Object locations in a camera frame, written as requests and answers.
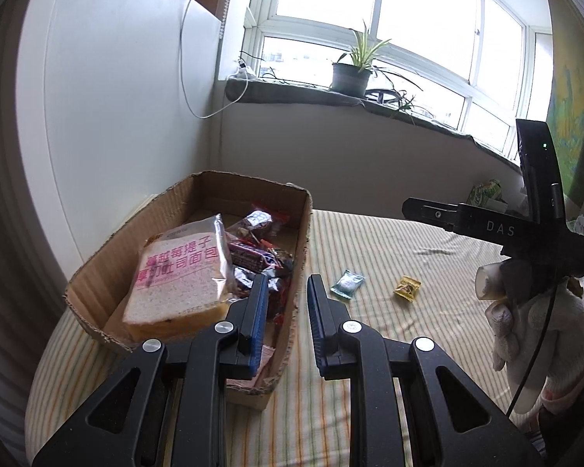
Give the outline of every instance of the spider plant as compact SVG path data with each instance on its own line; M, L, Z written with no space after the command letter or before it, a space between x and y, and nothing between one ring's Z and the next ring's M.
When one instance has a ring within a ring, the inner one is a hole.
M377 51L387 45L389 40L381 40L372 45L371 40L368 40L369 30L365 22L363 32L358 32L357 30L352 30L352 32L357 39L357 46L351 47L350 51L343 53L336 63L342 61L346 56L350 56L352 64L358 67L360 72L362 70L372 70L372 62L376 59Z
M394 90L394 91L398 91L398 90L397 90L397 89L396 89L396 87L394 86L394 82L393 82L393 80L391 80L387 74L389 74L389 75L395 75L396 77L400 77L401 79L405 79L405 80L406 80L406 82L409 82L410 84L413 84L413 85L414 85L416 88L418 88L420 91L424 91L424 90L423 90L421 87L419 87L419 86L418 86L418 85L417 85L415 82L413 82L412 80L410 80L410 79L407 79L405 76L403 76L403 75L400 75L399 73L397 73L397 72L394 72L393 70L389 70L389 68L375 67L375 66L373 65L373 66L371 67L371 70L374 72L374 76L375 76L375 77L378 77L378 74L379 74L379 73L383 74L383 76L385 77L385 79L387 79L387 80L388 80L388 82L389 82L389 83L392 85L392 90Z

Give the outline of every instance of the snack package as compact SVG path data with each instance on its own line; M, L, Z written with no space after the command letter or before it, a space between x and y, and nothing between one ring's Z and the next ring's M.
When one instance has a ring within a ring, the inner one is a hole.
M146 242L123 314L135 341L194 335L225 318L235 280L224 233L217 214Z
M255 279L255 272L251 272L246 268L235 267L234 277L236 279L237 299L246 298L251 293L253 287L253 280ZM273 318L280 310L285 307L287 294L288 280L284 277L272 277L268 280L268 310L266 318Z
M417 290L420 289L421 282L409 276L402 276L400 283L396 286L394 290L394 295L401 296L407 299L409 302L415 302L415 295Z
M362 275L355 274L355 272L351 272L350 270L345 270L344 275L340 277L338 282L331 286L331 291L336 295L352 300L352 295L365 280L366 278Z
M271 238L277 235L277 232L288 221L290 221L290 216L287 214L254 205L253 211L238 223L230 226L227 232L237 238L253 237L259 241L262 238Z
M290 253L263 239L260 240L260 248L271 253L288 272L292 272L294 258Z
M228 245L234 265L246 268L256 274L279 277L287 273L283 265L269 251L251 246L244 241L235 240Z
M502 186L495 179L490 179L489 182L479 184L471 189L466 204L475 207L484 207L487 201L501 200L501 198Z

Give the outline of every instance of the white cable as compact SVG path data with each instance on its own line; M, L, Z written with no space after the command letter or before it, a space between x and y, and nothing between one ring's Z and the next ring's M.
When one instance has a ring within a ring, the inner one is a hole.
M242 98L244 96L244 94L246 93L246 89L249 87L249 77L248 77L248 73L246 72L246 69L245 69L245 71L244 71L245 88L242 90L242 93L240 93L240 96L238 96L238 98L236 98L233 102L229 102L227 105L224 105L219 110L213 112L212 114L208 114L207 116L198 116L197 114L194 113L194 111L190 107L190 103L188 103L188 96L186 95L186 87L184 86L184 54L182 52L182 49L183 49L182 48L182 36L184 34L184 22L186 20L186 16L188 14L188 7L190 7L191 2L192 2L192 0L188 0L188 5L186 5L186 9L184 10L184 16L182 16L182 24L181 24L180 30L179 30L179 76L180 76L180 80L182 83L182 92L184 93L184 100L186 102L186 106L188 107L188 110L190 110L190 113L198 119L208 119L208 118L211 118L212 116L215 116L216 114L224 111L230 105L235 104L235 102L237 102L238 100L240 100L240 98ZM225 85L227 85L227 81L229 80L229 77L231 77L231 75L228 76L227 79L225 80Z
M184 53L182 51L182 37L184 35L184 23L186 21L186 16L188 15L188 7L190 7L190 3L192 1L193 0L188 0L188 4L186 5L186 9L184 10L184 15L182 16L182 23L181 23L180 30L179 30L179 77L180 77L180 81L182 84L182 92L184 93L184 101L186 102L186 106L188 107L188 110L190 111L190 113L198 119L208 119L208 118L211 118L212 116L215 116L216 114L224 111L230 105L233 105L233 104L235 104L235 102L240 100L240 98L242 98L245 95L246 89L249 87L249 78L248 78L248 73L246 72L246 69L245 69L245 71L244 71L245 88L242 90L242 93L240 93L240 96L238 96L238 98L235 99L233 102L229 102L227 105L224 105L219 110L213 112L212 114L208 114L207 116L198 116L197 114L194 113L194 111L190 107L190 103L188 103L188 96L186 95L186 86L184 85ZM225 80L225 85L227 85L227 82L232 75L227 76L227 79Z

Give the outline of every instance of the electrical cord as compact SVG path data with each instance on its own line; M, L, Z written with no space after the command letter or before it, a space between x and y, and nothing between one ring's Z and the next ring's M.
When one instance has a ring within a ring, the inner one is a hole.
M524 373L524 377L522 377L521 382L519 383L519 386L517 388L517 391L515 392L514 397L512 398L511 401L511 405L508 406L508 410L506 411L506 416L510 417L512 410L515 407L515 404L517 404L517 400L519 399L519 396L521 394L521 391L524 389L524 386L526 385L526 381L528 381L528 377L530 376L530 372L532 371L533 367L534 367L534 363L536 362L536 358L539 355L539 351L541 346L543 345L543 340L545 339L545 334L547 333L547 327L549 327L549 321L552 319L552 311L554 310L554 302L556 302L556 292L558 291L558 280L556 278L556 271L554 272L554 287L552 289L552 295L550 295L549 298L549 306L547 307L547 313L545 315L545 322L543 323L543 329L540 331L540 336L539 336L539 342L537 342L536 344L536 348L534 349L534 352L532 353L532 357L530 358L530 363L528 363L528 367L526 369L526 372Z
M251 57L252 57L254 60L265 61L265 59L264 59L264 58L260 58L259 56L254 56L254 55L252 55L252 54L249 54L249 53L248 53L248 52L246 52L246 51L240 51L240 54L246 54L247 56L251 56Z
M182 46L182 43L183 43L182 37L184 36L184 23L186 22L186 16L188 15L188 8L190 7L190 4L192 3L192 1L193 0L188 0L188 4L186 5L186 8L184 9L184 15L182 16L182 22L181 22L180 29L179 29L179 78L180 78L180 82L182 85L182 92L184 93L184 101L186 102L186 106L188 107L188 110L190 111L190 113L195 118L208 119L208 118L211 118L212 116L215 116L216 114L224 111L230 105L235 104L235 102L239 101L245 95L246 90L249 87L249 77L248 77L248 73L246 72L246 69L245 69L243 72L245 75L245 78L244 78L245 87L237 99L235 99L232 102L229 102L227 105L224 105L219 110L213 112L212 114L208 114L207 116L199 116L199 115L195 114L194 110L192 110L192 107L190 107L190 103L188 102L188 95L186 94L186 85L184 84L184 52L183 52L183 46ZM227 76L227 79L225 80L225 82L228 82L228 80L234 75L235 74Z

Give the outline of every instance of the cardboard box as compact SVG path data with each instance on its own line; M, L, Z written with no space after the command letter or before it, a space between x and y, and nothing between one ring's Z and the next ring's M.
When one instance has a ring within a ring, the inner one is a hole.
M120 332L113 333L104 327L129 291L144 242L152 235L215 213L221 213L225 226L229 226L251 212L253 203L290 215L290 222L273 243L294 255L285 320L276 339L274 329L266 326L265 344L275 347L270 363L256 386L228 386L229 402L265 409L288 364L296 334L297 295L303 278L311 216L311 196L306 190L223 172L188 176L132 216L75 273L65 292L67 304L94 339L114 351L129 351L134 346L118 338ZM115 317L121 317L120 313L117 311Z

